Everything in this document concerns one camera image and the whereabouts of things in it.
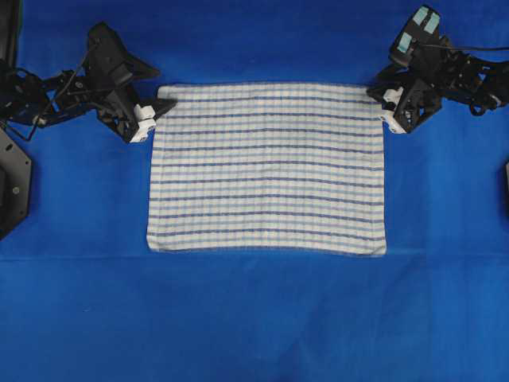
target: blue tablecloth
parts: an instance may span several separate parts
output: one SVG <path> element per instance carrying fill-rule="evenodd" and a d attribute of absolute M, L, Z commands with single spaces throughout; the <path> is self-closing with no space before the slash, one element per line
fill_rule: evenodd
<path fill-rule="evenodd" d="M 18 64 L 74 68 L 104 20 L 159 84 L 367 84 L 416 1 L 25 1 Z M 458 45 L 509 45 L 509 4 L 431 2 Z M 509 53 L 479 53 L 490 60 Z M 507 380 L 509 109 L 386 131 L 388 253 L 156 254 L 152 142 L 94 113 L 38 131 L 31 215 L 0 243 L 0 380 Z"/>

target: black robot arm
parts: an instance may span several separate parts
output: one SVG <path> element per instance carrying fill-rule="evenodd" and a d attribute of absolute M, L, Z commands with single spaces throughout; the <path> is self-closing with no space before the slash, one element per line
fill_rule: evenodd
<path fill-rule="evenodd" d="M 383 106 L 394 133 L 410 133 L 441 109 L 442 98 L 483 115 L 509 102 L 509 61 L 490 62 L 455 49 L 439 35 L 440 15 L 422 6 L 390 47 L 392 63 L 367 94 Z"/>

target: towel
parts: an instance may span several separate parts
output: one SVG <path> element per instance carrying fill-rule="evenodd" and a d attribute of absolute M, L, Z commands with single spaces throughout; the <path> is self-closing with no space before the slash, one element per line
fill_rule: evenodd
<path fill-rule="evenodd" d="M 383 125 L 366 88 L 172 85 L 153 139 L 152 250 L 385 254 Z"/>

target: white towel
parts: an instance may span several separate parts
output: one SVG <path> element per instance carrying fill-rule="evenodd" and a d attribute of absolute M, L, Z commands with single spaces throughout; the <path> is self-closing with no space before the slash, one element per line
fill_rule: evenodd
<path fill-rule="evenodd" d="M 380 106 L 356 86 L 173 85 L 157 122 L 155 251 L 291 247 L 383 255 Z"/>

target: black cable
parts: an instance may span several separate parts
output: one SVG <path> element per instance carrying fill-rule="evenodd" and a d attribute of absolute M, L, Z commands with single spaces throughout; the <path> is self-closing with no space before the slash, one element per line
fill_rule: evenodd
<path fill-rule="evenodd" d="M 51 107 L 51 105 L 53 105 L 53 103 L 59 98 L 61 97 L 65 91 L 69 88 L 69 86 L 71 86 L 72 84 L 72 81 L 76 78 L 76 76 L 78 75 L 78 72 L 80 71 L 80 69 L 83 67 L 83 65 L 85 64 L 85 61 L 87 60 L 88 58 L 88 55 L 92 52 L 92 50 L 94 50 L 98 45 L 93 45 L 92 47 L 90 47 L 90 49 L 85 53 L 85 55 L 83 56 L 83 58 L 81 59 L 80 61 L 80 64 L 78 64 L 78 66 L 76 67 L 76 69 L 74 69 L 74 72 L 71 74 L 71 76 L 69 77 L 69 80 L 67 81 L 67 83 L 64 85 L 64 87 L 58 92 L 56 93 L 53 98 L 51 100 L 49 100 L 49 102 L 46 104 L 45 108 L 42 109 L 42 112 L 39 113 L 37 115 L 37 118 L 35 120 L 35 122 L 33 123 L 32 125 L 32 130 L 30 131 L 30 134 L 28 136 L 28 138 L 25 138 L 24 136 L 21 136 L 19 133 L 17 133 L 16 131 L 14 132 L 16 135 L 18 135 L 21 139 L 25 140 L 25 141 L 30 141 L 30 139 L 32 139 L 33 135 L 35 134 L 35 130 L 37 129 L 37 125 L 39 124 L 39 121 L 41 120 L 41 116 L 43 114 L 45 114 L 48 109 Z"/>
<path fill-rule="evenodd" d="M 445 46 L 445 45 L 436 45 L 436 44 L 422 44 L 418 43 L 420 46 L 425 46 L 427 48 L 437 48 L 437 49 L 444 49 L 444 50 L 477 50 L 479 52 L 502 52 L 509 50 L 509 46 L 500 46 L 498 48 L 479 48 L 476 46 Z"/>

